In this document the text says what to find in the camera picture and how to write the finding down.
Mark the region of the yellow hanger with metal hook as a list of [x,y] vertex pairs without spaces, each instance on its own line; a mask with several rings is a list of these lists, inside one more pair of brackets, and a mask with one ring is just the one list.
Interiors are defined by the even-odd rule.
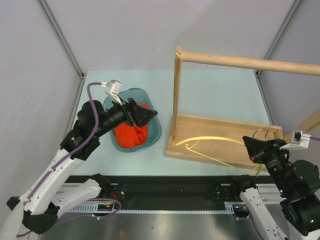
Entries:
[[175,158],[216,164],[240,174],[258,176],[267,169],[249,159],[243,136],[252,133],[248,129],[218,127],[213,132],[201,132],[173,140],[169,152]]

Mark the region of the orange t shirt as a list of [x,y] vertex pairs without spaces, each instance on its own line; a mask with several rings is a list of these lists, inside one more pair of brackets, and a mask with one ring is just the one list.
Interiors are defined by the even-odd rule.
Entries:
[[141,146],[149,137],[148,123],[143,127],[138,127],[129,125],[129,122],[123,122],[114,129],[115,140],[120,147],[125,149]]

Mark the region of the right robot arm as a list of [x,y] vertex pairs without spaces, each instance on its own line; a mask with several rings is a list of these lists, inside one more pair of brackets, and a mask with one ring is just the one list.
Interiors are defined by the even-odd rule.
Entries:
[[243,136],[249,159],[266,167],[280,196],[281,211],[287,221],[285,234],[265,206],[253,177],[241,175],[231,181],[230,194],[248,208],[252,221],[264,240],[318,240],[320,238],[319,168],[306,160],[289,161],[291,150],[309,147],[311,135],[295,132],[291,142],[260,140]]

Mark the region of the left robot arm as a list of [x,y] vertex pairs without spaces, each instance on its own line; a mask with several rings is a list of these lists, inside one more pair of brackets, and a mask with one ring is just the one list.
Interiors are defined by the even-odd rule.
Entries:
[[69,192],[57,192],[74,170],[100,146],[101,136],[121,124],[147,126],[157,115],[156,110],[141,106],[132,98],[114,103],[109,110],[104,110],[98,100],[85,102],[77,113],[78,119],[73,128],[36,183],[21,196],[8,199],[6,204],[12,213],[18,211],[18,219],[5,224],[0,238],[13,240],[24,237],[25,234],[18,233],[21,226],[30,233],[44,234],[77,205],[91,199],[107,199],[112,192],[111,182],[100,173]]

